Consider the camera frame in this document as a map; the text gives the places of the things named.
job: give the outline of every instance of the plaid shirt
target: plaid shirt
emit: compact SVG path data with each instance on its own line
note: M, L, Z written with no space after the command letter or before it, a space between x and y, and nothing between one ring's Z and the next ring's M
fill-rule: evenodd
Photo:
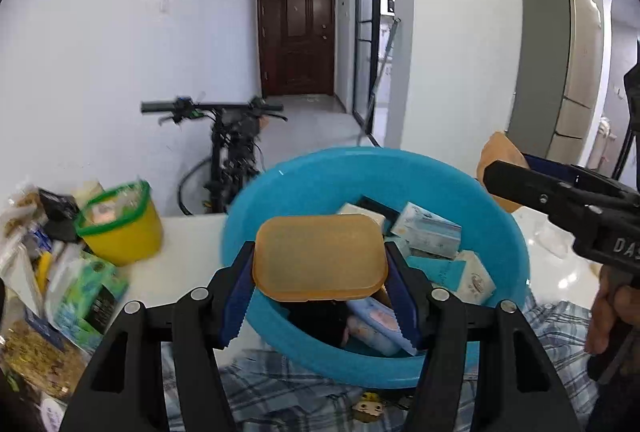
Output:
M593 410L597 389L587 375L583 350L590 312L569 302L536 306L529 293L523 311L554 364L581 423ZM290 362L273 350L249 350L220 369L234 419L242 432L395 432L406 411L387 405L380 420L353 419L351 407L363 388L341 385ZM184 430L175 385L171 347L162 347L164 398L173 432ZM456 432L471 428L477 372L465 374Z

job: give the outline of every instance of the brown door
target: brown door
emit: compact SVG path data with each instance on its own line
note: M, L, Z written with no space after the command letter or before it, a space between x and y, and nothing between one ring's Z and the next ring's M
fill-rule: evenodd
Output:
M264 96L334 94L335 0L258 0Z

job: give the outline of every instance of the yellow bucket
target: yellow bucket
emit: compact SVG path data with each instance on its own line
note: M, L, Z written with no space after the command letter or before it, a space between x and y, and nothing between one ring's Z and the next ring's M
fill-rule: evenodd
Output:
M91 199L76 219L76 233L92 249L92 252L116 266L126 266L137 260L155 255L162 246L162 224L149 183L142 181L142 195L138 207L116 221L86 226L84 212L92 205L113 198L122 189L136 183L121 185Z

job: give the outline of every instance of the metal screw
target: metal screw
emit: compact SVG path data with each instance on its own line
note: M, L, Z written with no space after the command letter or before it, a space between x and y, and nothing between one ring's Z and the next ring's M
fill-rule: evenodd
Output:
M140 311L140 302L138 302L137 300L133 300L131 302L127 302L124 306L124 312L127 315L133 315L135 313L137 313L138 311Z
M191 298L194 300L204 300L209 296L209 290L205 287L197 287L191 292Z
M516 306L516 304L511 300L503 300L500 302L500 309L505 313L515 313L518 306Z
M431 292L431 296L440 302L444 302L449 299L449 292L446 289L437 287Z

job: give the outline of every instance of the hand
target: hand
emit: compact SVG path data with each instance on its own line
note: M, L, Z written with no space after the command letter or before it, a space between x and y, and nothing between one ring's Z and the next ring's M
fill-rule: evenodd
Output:
M609 297L609 267L600 270L600 290L591 307L591 322L584 350L590 354L602 354L609 345L609 333L620 317L633 326L640 326L640 290L623 286L611 306Z

